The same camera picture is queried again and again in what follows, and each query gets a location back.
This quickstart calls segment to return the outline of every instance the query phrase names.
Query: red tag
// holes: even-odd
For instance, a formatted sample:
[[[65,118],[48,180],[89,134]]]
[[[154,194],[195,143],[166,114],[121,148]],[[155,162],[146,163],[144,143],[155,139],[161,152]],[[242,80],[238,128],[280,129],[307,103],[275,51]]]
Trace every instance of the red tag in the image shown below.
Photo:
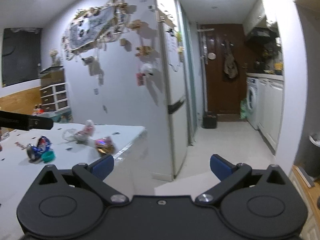
[[[138,87],[144,86],[143,76],[144,76],[143,73],[137,73],[136,74]]]

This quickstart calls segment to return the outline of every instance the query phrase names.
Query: wood panel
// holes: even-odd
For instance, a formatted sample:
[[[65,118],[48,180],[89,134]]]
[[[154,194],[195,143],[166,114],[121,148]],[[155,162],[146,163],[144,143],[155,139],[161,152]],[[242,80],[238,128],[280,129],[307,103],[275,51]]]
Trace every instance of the wood panel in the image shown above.
[[[245,43],[243,26],[241,24],[202,25],[203,29],[214,28],[206,32],[208,53],[217,55],[215,60],[209,60],[206,65],[208,109],[217,114],[239,114],[240,102],[246,98],[246,70],[243,67],[253,67],[259,57],[260,48],[255,50]],[[238,65],[238,77],[230,80],[224,74],[224,41],[230,41],[232,54]]]
[[[20,91],[0,98],[1,110],[19,114],[32,114],[35,105],[40,103],[40,87]]]
[[[303,179],[301,178],[300,174],[298,173],[296,166],[292,167],[292,172],[294,173],[295,177],[299,182],[299,185],[305,193],[311,210],[315,216],[318,228],[320,228],[320,210],[317,208],[317,201],[320,197],[320,184],[318,181],[315,181],[315,186],[312,188],[308,188]]]

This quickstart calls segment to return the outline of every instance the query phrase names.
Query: washing machine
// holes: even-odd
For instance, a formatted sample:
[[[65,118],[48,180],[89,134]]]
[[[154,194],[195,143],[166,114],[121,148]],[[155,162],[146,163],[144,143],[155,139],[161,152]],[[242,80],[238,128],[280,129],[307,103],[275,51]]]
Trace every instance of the washing machine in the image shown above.
[[[247,108],[248,122],[255,130],[258,130],[258,100],[259,100],[259,79],[247,78]]]

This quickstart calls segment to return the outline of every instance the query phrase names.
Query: white tablecloth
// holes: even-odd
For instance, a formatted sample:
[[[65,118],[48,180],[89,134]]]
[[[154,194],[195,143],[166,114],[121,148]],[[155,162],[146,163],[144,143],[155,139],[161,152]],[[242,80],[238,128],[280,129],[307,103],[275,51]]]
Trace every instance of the white tablecloth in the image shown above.
[[[90,164],[98,160],[101,156],[93,148],[93,140],[111,136],[116,148],[115,169],[104,181],[128,197],[136,194],[134,179],[138,179],[140,175],[135,173],[133,168],[139,168],[139,159],[148,151],[145,128],[96,125],[96,131],[87,145],[62,139],[64,130],[81,130],[83,127],[82,124],[55,123],[51,130],[15,130],[10,132],[9,138],[1,142],[3,151],[0,152],[0,240],[16,240],[22,236],[16,218],[16,208],[35,177],[46,165],[43,162],[31,163],[26,151],[16,146],[15,142],[36,145],[39,137],[44,135],[52,142],[51,148],[56,155],[56,159],[50,164],[56,165],[58,169],[71,169],[77,163]]]

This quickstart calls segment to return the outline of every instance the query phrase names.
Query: dark window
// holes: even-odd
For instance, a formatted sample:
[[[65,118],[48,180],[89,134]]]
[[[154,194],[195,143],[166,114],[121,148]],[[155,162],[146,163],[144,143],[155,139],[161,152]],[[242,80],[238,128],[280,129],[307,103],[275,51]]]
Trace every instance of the dark window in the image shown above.
[[[38,79],[41,29],[4,29],[2,45],[2,86]]]

